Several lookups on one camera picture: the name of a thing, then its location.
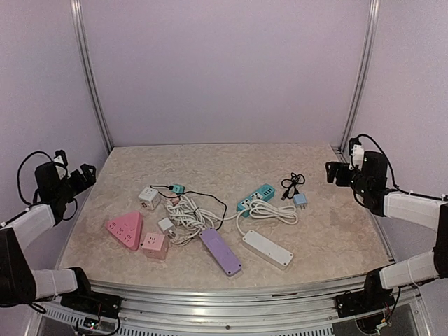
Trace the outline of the light blue usb charger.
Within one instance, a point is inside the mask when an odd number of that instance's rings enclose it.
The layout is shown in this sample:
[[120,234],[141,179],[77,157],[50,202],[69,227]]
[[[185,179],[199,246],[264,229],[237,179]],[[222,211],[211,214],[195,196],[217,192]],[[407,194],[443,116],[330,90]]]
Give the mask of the light blue usb charger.
[[293,202],[297,208],[305,209],[308,201],[305,194],[299,193],[293,196]]

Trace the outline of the white multi socket adapter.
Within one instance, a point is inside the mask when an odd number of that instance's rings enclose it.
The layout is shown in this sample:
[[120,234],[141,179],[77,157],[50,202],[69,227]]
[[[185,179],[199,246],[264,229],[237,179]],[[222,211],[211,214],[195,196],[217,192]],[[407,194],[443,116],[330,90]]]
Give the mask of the white multi socket adapter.
[[150,187],[150,186],[146,186],[140,193],[139,193],[139,201],[142,204],[142,206],[145,209],[148,210],[155,210],[155,208],[158,206],[158,204],[160,203],[160,194],[159,192]]

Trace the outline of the pink power strip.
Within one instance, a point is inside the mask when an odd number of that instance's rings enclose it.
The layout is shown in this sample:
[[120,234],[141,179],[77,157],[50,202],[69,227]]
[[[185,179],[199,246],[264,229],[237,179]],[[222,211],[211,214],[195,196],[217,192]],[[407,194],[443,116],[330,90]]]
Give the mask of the pink power strip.
[[127,249],[131,251],[139,249],[143,227],[143,216],[139,211],[126,213],[109,220],[105,227]]

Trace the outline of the pink plug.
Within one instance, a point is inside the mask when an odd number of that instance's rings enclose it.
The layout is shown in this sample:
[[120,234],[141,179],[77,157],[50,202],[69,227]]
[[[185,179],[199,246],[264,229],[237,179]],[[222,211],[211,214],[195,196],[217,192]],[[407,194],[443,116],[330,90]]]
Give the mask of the pink plug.
[[177,198],[169,199],[169,201],[170,201],[171,205],[175,207],[176,205],[179,204],[180,199],[177,197]]

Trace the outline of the white usb charger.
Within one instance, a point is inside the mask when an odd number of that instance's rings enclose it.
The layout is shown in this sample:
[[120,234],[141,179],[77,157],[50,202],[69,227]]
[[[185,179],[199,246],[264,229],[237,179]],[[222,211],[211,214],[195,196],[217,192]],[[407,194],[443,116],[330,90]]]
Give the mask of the white usb charger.
[[163,218],[157,222],[158,227],[165,235],[173,235],[175,231],[175,225],[169,218]]

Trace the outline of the pink cube socket adapter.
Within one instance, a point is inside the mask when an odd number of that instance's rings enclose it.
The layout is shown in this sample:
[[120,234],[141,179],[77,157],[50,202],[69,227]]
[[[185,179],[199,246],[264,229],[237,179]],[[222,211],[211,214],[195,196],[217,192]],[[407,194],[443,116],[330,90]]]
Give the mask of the pink cube socket adapter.
[[169,250],[169,239],[165,234],[148,232],[140,243],[140,247],[148,258],[165,260]]

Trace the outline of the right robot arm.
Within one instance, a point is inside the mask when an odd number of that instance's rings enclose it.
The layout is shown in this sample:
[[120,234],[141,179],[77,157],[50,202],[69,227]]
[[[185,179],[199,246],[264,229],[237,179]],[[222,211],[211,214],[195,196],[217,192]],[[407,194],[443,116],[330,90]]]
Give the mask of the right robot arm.
[[372,311],[396,287],[447,278],[447,197],[424,197],[386,187],[389,161],[383,153],[353,149],[349,163],[327,162],[327,182],[349,187],[360,204],[379,217],[411,222],[436,232],[429,252],[367,273],[358,305]]

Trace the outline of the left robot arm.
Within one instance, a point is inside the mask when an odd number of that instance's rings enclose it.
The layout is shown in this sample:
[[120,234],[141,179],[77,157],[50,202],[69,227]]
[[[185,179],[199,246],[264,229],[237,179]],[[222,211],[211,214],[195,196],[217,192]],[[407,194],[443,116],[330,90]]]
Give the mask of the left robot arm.
[[40,269],[29,266],[25,250],[64,220],[67,205],[96,183],[96,168],[82,164],[71,173],[50,161],[35,170],[37,189],[27,208],[1,224],[1,306],[32,305],[68,295],[85,312],[98,304],[97,294],[80,267]]

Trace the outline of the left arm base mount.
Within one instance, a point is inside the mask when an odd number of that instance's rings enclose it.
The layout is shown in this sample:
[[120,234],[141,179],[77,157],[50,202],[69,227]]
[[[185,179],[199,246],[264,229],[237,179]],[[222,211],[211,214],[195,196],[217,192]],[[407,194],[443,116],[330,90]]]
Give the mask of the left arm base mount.
[[63,307],[99,317],[117,319],[123,299],[120,296],[90,291],[61,295]]

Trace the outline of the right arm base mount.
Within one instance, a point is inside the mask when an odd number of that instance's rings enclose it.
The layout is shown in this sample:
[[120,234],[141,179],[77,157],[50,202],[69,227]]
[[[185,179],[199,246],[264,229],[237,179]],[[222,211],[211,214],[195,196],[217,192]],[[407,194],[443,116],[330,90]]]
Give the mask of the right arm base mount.
[[396,300],[392,290],[381,289],[377,292],[368,290],[347,291],[335,297],[337,315],[340,319],[392,307],[395,303]]

